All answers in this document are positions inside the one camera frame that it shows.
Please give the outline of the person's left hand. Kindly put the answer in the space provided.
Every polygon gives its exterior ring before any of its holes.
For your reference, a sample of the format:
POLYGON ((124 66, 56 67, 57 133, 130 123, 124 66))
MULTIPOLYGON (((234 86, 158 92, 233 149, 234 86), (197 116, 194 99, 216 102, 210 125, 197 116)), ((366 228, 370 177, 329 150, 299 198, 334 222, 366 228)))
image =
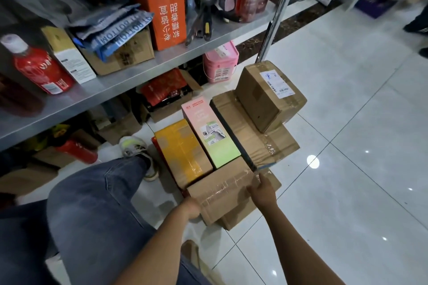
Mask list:
POLYGON ((198 201, 190 196, 184 198, 184 200, 179 205, 179 209, 183 212, 185 218, 188 221, 193 220, 200 216, 201 207, 198 201))

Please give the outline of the taped brown cardboard box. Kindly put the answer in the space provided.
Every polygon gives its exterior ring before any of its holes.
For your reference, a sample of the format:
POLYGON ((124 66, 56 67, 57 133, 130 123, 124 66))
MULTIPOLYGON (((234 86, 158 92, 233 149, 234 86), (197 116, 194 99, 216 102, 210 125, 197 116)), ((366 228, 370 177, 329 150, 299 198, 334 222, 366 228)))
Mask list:
POLYGON ((250 197, 249 186, 257 186, 259 178, 242 157, 227 163, 187 188, 189 196, 201 207, 207 226, 221 219, 250 197))

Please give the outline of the person's right forearm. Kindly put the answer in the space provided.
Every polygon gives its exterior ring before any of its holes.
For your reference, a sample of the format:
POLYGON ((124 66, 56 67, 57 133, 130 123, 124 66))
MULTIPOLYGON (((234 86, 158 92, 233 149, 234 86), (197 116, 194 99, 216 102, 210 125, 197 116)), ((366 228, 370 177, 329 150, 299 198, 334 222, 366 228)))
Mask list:
POLYGON ((262 209, 287 285, 345 285, 301 237, 277 204, 262 209))

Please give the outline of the person's left forearm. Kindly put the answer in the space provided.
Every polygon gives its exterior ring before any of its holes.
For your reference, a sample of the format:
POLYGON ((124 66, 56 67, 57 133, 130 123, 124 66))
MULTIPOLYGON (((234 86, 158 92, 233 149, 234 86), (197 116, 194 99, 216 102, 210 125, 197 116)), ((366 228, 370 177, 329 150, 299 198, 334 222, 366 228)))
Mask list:
POLYGON ((175 285, 188 223, 179 205, 175 207, 113 285, 175 285))

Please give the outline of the person's beige shoe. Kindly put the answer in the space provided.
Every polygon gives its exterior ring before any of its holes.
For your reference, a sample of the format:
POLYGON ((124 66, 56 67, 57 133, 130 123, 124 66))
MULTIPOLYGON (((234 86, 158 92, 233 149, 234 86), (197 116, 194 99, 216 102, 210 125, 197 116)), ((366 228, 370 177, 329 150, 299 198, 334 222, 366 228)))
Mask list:
POLYGON ((209 268, 201 259, 198 245, 192 240, 186 240, 181 246, 181 254, 208 281, 209 285, 226 285, 220 275, 209 268))

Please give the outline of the person's white green sneaker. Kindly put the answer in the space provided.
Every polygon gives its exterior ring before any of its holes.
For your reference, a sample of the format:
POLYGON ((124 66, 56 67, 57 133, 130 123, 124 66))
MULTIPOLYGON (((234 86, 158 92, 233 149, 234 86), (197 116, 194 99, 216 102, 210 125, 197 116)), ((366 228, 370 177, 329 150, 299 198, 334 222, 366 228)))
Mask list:
POLYGON ((157 161, 149 154, 146 142, 136 136, 124 136, 119 141, 119 147, 124 158, 139 157, 146 163, 143 179, 152 182, 159 178, 160 169, 157 161))

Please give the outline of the red snack packet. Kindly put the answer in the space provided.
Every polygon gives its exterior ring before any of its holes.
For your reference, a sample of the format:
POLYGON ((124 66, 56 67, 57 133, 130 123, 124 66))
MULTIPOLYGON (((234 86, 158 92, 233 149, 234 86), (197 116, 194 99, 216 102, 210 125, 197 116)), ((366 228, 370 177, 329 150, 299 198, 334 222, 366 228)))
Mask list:
POLYGON ((181 71, 174 68, 137 87, 136 92, 143 97, 148 108, 154 108, 169 98, 181 95, 187 87, 181 71))

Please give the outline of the small open brown carton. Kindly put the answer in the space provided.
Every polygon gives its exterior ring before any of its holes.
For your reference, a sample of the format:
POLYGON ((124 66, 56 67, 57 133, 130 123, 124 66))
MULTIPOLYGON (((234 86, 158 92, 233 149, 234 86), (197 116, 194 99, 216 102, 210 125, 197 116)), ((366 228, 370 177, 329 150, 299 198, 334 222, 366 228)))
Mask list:
POLYGON ((126 94, 96 105, 86 114, 93 132, 111 145, 119 144, 122 137, 132 136, 142 129, 126 94))

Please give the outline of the grey metal shelf rack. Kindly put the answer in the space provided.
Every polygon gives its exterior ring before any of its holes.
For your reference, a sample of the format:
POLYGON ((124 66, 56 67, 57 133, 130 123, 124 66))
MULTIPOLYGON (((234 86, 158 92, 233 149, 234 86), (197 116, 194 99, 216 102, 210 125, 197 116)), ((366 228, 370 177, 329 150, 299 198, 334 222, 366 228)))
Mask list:
MULTIPOLYGON (((21 73, 15 72, 10 62, 10 53, 0 44, 0 72, 13 78, 45 101, 43 111, 34 117, 20 118, 0 110, 0 151, 13 147, 95 105, 118 96, 202 55, 205 51, 239 38, 256 28, 263 28, 272 18, 279 23, 280 11, 284 8, 286 6, 278 7, 275 3, 268 1, 266 10, 257 14, 249 23, 225 23, 214 17, 214 31, 210 41, 197 39, 188 47, 184 43, 180 43, 162 51, 155 51, 154 59, 115 73, 99 76, 82 85, 77 84, 70 91, 58 96, 44 96, 43 92, 21 73)), ((32 14, 13 0, 0 0, 0 36, 15 33, 29 44, 46 46, 43 36, 38 33, 39 25, 42 24, 49 24, 49 22, 32 14)))

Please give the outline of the red fire extinguisher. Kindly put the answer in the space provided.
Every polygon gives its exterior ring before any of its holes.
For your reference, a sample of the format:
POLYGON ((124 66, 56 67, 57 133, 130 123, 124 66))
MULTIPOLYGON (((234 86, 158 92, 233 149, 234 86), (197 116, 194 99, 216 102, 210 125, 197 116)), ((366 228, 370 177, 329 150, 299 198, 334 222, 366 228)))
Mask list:
POLYGON ((62 145, 56 146, 55 149, 85 164, 93 164, 98 160, 97 152, 88 149, 83 144, 73 139, 65 141, 62 145))

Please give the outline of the cardboard box with packets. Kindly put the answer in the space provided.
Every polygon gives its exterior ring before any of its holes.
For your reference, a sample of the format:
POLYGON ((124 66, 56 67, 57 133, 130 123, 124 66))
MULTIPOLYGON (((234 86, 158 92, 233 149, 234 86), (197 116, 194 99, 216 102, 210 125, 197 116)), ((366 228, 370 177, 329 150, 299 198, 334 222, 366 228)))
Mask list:
POLYGON ((121 71, 154 58, 154 50, 149 28, 143 29, 132 37, 128 42, 108 57, 106 62, 103 62, 93 52, 89 52, 79 46, 77 46, 77 48, 95 73, 100 76, 121 71))

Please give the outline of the orange paper box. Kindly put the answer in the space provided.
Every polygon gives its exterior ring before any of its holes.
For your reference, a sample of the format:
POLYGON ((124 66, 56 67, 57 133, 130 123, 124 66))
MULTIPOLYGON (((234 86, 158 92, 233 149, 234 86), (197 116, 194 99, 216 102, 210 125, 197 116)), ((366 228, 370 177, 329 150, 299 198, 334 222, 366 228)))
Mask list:
POLYGON ((186 38, 185 0, 131 0, 140 8, 154 14, 150 25, 152 44, 165 50, 183 43, 186 38))

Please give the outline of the purple box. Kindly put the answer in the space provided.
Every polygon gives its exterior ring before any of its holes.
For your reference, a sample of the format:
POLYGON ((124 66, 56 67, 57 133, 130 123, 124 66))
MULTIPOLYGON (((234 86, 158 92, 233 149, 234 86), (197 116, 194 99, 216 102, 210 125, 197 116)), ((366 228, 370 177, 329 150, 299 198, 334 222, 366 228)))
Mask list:
POLYGON ((359 0, 354 8, 372 19, 377 19, 386 14, 397 2, 398 0, 359 0))

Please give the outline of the red plastic bottle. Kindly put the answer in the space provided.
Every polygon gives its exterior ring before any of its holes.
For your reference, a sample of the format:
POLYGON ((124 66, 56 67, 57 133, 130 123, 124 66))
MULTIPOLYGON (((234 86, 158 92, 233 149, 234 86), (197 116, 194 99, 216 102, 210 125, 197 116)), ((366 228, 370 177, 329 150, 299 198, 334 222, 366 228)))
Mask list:
POLYGON ((0 43, 13 55, 15 68, 49 95, 69 91, 74 79, 46 50, 29 46, 16 34, 6 34, 0 43))

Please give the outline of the clear plastic package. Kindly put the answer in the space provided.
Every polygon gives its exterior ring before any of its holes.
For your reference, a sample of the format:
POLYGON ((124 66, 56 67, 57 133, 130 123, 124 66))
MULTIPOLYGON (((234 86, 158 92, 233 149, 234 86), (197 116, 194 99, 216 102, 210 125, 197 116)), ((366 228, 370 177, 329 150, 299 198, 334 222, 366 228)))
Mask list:
POLYGON ((88 15, 91 5, 85 0, 14 0, 39 17, 60 28, 71 27, 88 15))

